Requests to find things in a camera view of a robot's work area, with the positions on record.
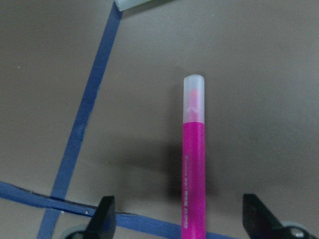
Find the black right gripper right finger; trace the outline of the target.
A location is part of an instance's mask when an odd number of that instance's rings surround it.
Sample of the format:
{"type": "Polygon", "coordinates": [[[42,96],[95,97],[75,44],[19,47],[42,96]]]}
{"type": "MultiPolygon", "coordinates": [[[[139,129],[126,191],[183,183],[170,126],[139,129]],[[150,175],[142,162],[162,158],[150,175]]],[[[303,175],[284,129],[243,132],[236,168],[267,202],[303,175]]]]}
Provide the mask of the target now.
{"type": "Polygon", "coordinates": [[[255,194],[243,195],[243,227],[251,239],[291,239],[292,236],[255,194]]]}

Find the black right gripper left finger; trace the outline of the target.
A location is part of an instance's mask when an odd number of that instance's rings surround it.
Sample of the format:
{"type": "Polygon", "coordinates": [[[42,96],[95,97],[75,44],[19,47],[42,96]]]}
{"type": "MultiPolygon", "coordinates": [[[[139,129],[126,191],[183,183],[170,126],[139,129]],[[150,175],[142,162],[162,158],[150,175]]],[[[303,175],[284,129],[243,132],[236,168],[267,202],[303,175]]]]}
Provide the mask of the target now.
{"type": "Polygon", "coordinates": [[[115,197],[105,196],[85,232],[85,239],[112,239],[116,230],[115,197]]]}

